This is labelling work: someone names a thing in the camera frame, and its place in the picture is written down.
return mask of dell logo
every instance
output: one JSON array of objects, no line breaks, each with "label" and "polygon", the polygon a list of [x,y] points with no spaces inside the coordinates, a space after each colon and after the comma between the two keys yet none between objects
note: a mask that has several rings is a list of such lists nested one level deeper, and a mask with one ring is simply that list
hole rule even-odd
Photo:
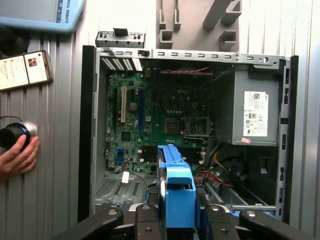
[{"label": "dell logo", "polygon": [[180,89],[178,89],[177,93],[178,94],[188,94],[188,90],[180,90]]}]

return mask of sticker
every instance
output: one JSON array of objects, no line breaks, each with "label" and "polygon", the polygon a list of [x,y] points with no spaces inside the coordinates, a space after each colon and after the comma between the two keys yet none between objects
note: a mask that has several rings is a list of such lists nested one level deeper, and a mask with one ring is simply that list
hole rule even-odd
[{"label": "sticker", "polygon": [[122,180],[121,182],[123,184],[127,184],[129,182],[129,175],[130,173],[128,171],[124,171],[123,174],[122,174]]},{"label": "sticker", "polygon": [[243,136],[268,135],[269,95],[263,91],[244,92]]},{"label": "sticker", "polygon": [[245,137],[243,137],[243,138],[241,138],[241,142],[243,142],[243,143],[245,143],[245,144],[250,144],[250,139],[248,139],[248,138],[245,138]]}]

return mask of smartphone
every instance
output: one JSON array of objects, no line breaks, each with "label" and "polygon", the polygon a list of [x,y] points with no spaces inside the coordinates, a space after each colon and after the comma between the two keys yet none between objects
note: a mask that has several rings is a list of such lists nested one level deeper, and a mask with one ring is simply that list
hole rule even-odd
[{"label": "smartphone", "polygon": [[52,80],[50,57],[44,50],[0,59],[0,91]]}]

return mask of green circuit board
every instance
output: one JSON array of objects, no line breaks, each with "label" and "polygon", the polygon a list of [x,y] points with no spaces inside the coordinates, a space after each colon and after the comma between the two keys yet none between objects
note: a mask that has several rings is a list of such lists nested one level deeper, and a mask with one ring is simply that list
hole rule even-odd
[{"label": "green circuit board", "polygon": [[173,144],[200,172],[211,132],[209,86],[192,76],[110,72],[106,170],[153,174],[157,145]]}]

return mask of finger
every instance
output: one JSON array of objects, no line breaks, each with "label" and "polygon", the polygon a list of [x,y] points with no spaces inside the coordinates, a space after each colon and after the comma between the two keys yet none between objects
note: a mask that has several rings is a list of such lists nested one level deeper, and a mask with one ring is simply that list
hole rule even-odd
[{"label": "finger", "polygon": [[13,160],[16,156],[19,155],[25,142],[26,142],[26,135],[20,136],[19,139],[11,148],[1,155],[0,159],[7,163]]},{"label": "finger", "polygon": [[29,145],[21,152],[10,164],[12,165],[13,168],[19,166],[22,164],[35,150],[39,142],[38,137],[34,137]]},{"label": "finger", "polygon": [[36,163],[37,163],[37,159],[34,158],[32,163],[30,165],[26,166],[20,172],[23,174],[23,173],[26,173],[26,172],[30,171],[31,169],[33,169],[35,167]]},{"label": "finger", "polygon": [[37,156],[38,148],[39,148],[39,142],[37,142],[37,144],[36,144],[35,148],[33,149],[32,153],[23,162],[21,162],[21,164],[19,164],[16,167],[16,169],[18,171],[28,167],[30,164],[33,163],[34,159]]}]

